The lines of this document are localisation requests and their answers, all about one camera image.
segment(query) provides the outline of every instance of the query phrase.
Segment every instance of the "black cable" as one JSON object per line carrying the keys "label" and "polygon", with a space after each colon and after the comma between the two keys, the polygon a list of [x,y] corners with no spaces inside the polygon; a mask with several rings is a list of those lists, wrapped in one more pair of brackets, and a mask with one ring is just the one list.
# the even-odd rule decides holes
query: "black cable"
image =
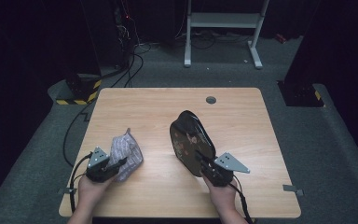
{"label": "black cable", "polygon": [[87,119],[88,117],[88,113],[84,113],[84,111],[90,106],[92,105],[93,103],[95,102],[95,100],[93,102],[91,102],[90,104],[86,105],[76,116],[75,118],[72,120],[71,124],[69,125],[68,129],[66,130],[66,133],[65,133],[65,137],[63,138],[63,142],[62,142],[62,154],[63,154],[63,158],[65,159],[66,163],[68,163],[71,167],[74,167],[74,165],[69,162],[68,158],[66,157],[66,148],[65,148],[65,145],[66,145],[66,139],[68,138],[68,134],[69,134],[69,131],[71,130],[72,128],[72,125],[74,125],[75,123],[75,120],[80,116],[80,115],[86,115],[86,117],[84,118],[84,121],[89,121],[89,119]]}
{"label": "black cable", "polygon": [[241,198],[241,203],[242,203],[242,210],[243,210],[243,213],[245,214],[245,220],[249,223],[249,224],[254,224],[254,222],[252,221],[252,218],[251,216],[249,215],[249,212],[248,212],[248,204],[246,202],[246,198],[245,196],[243,195],[243,193],[237,189],[237,187],[235,187],[234,185],[232,185],[231,183],[229,183],[229,185],[234,188],[239,194],[240,194],[240,198]]}
{"label": "black cable", "polygon": [[131,80],[138,74],[138,72],[144,66],[144,59],[138,54],[133,54],[133,61],[135,61],[135,56],[137,56],[139,59],[141,59],[141,66],[139,66],[138,70],[136,70],[136,72],[129,78],[129,80],[127,80],[126,84],[124,85],[124,88],[127,87],[127,84],[131,82]]}
{"label": "black cable", "polygon": [[[201,36],[196,36],[197,38],[204,38],[205,37],[205,35],[201,35]],[[195,48],[195,49],[209,49],[209,48],[211,48],[215,43],[216,43],[216,37],[214,37],[214,35],[212,35],[212,34],[210,34],[210,39],[212,39],[212,43],[209,45],[209,46],[207,46],[207,47],[204,47],[204,48],[201,48],[201,47],[198,47],[197,45],[195,45],[195,44],[193,44],[193,42],[191,42],[191,47],[193,47],[193,48]]]}
{"label": "black cable", "polygon": [[80,165],[84,160],[91,158],[91,156],[92,156],[92,152],[90,152],[89,155],[83,157],[83,159],[81,159],[81,160],[77,163],[77,165],[76,165],[74,171],[72,172],[71,182],[70,182],[70,184],[69,184],[69,196],[70,196],[70,200],[71,200],[72,213],[74,213],[75,210],[76,210],[76,207],[75,207],[75,189],[74,189],[74,186],[75,186],[75,174],[76,174],[77,168],[79,168],[79,165]]}
{"label": "black cable", "polygon": [[[127,69],[127,72],[131,69],[132,67],[132,64],[130,67],[128,67]],[[127,72],[124,73],[110,88],[113,88],[125,75],[127,75]],[[68,134],[69,134],[69,131],[71,130],[72,126],[74,125],[75,123],[75,120],[80,116],[80,115],[85,115],[85,118],[84,118],[84,121],[90,121],[90,118],[89,118],[89,113],[84,113],[84,111],[89,108],[90,105],[94,104],[94,102],[96,102],[97,98],[94,99],[93,102],[91,102],[90,104],[86,105],[76,116],[75,118],[72,120],[71,124],[69,125],[68,129],[66,130],[66,133],[65,133],[65,137],[63,138],[63,142],[62,142],[62,155],[63,155],[63,158],[65,159],[66,163],[68,163],[68,165],[70,165],[71,167],[74,167],[74,165],[69,162],[68,158],[66,157],[66,140],[68,138]]]}
{"label": "black cable", "polygon": [[240,185],[240,190],[241,190],[241,192],[242,192],[242,185],[241,185],[240,180],[239,180],[235,175],[234,175],[234,178],[237,180],[238,185]]}

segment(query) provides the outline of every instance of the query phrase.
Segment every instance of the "white shelf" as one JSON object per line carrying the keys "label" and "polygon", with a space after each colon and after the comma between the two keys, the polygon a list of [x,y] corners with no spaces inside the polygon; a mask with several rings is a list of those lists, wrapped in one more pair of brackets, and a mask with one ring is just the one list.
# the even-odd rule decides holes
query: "white shelf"
{"label": "white shelf", "polygon": [[260,13],[213,13],[191,12],[191,0],[187,2],[187,27],[185,47],[185,67],[191,66],[191,28],[192,27],[224,27],[224,28],[251,28],[255,29],[253,39],[248,41],[249,50],[254,59],[255,68],[262,69],[255,45],[260,34],[264,17],[266,16],[269,0],[264,0]]}
{"label": "white shelf", "polygon": [[191,27],[256,28],[260,14],[197,13],[191,14]]}

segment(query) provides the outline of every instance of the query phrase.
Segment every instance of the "dark background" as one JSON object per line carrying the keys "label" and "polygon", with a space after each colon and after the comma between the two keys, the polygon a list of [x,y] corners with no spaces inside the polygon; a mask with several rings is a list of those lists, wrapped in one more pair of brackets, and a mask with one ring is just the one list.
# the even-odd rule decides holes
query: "dark background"
{"label": "dark background", "polygon": [[[185,1],[123,2],[129,4],[140,35],[173,42],[181,27]],[[260,2],[194,1],[193,9],[254,12],[259,10]],[[78,65],[73,57],[68,58],[69,49],[78,48],[79,40],[88,43],[82,45],[84,48],[94,41],[85,28],[87,20],[81,7],[68,9],[67,17],[77,18],[71,22],[77,24],[78,39],[68,41],[73,36],[70,29],[51,35],[49,27],[69,22],[52,19],[56,14],[51,14],[51,9],[60,7],[49,7],[54,4],[58,3],[0,1],[0,185],[53,104],[48,87],[67,78],[62,64],[73,69]],[[290,81],[298,85],[304,80],[323,83],[358,145],[358,1],[270,1],[261,36],[273,38],[276,34],[287,39],[305,35],[292,64],[295,69],[290,72]],[[51,50],[54,39],[56,50]],[[88,65],[95,68],[95,54],[79,57],[85,55],[90,56]]]}

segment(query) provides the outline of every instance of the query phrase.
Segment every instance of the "metal bracket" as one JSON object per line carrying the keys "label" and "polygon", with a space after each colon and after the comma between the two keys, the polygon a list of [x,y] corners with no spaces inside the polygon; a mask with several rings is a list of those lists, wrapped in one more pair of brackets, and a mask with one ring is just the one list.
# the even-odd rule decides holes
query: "metal bracket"
{"label": "metal bracket", "polygon": [[304,196],[304,190],[302,190],[302,189],[297,189],[296,186],[283,185],[283,190],[284,190],[284,191],[292,191],[292,192],[294,192],[297,196]]}
{"label": "metal bracket", "polygon": [[223,153],[223,155],[215,159],[214,163],[229,171],[238,171],[246,174],[251,173],[248,167],[243,165],[240,161],[235,159],[235,157],[228,152]]}
{"label": "metal bracket", "polygon": [[70,189],[70,188],[58,189],[57,193],[60,194],[60,195],[64,195],[64,194],[70,194],[71,191],[76,193],[77,189]]}

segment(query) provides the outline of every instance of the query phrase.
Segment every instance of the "gray carpet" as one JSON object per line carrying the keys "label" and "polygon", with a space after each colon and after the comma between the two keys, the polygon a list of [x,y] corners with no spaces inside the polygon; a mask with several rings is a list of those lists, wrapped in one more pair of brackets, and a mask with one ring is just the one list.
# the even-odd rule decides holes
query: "gray carpet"
{"label": "gray carpet", "polygon": [[[257,87],[261,90],[289,175],[304,190],[296,219],[259,219],[258,223],[358,223],[358,148],[323,85],[315,85],[326,104],[321,108],[285,106],[277,80],[283,80],[301,39],[280,44],[259,39],[264,68],[256,70],[245,41],[227,37],[210,43],[194,41],[191,68],[183,67],[184,47],[138,48],[145,63],[133,87]],[[136,58],[131,73],[140,66]],[[102,88],[120,77],[106,78]],[[115,86],[124,87],[127,77]],[[52,86],[52,100],[64,85]],[[0,188],[0,223],[65,223],[58,210],[72,168],[62,155],[65,133],[83,105],[54,105]],[[92,113],[93,105],[86,112]],[[75,161],[88,123],[80,116],[70,129],[66,155]],[[112,223],[189,223],[188,220],[114,219]]]}

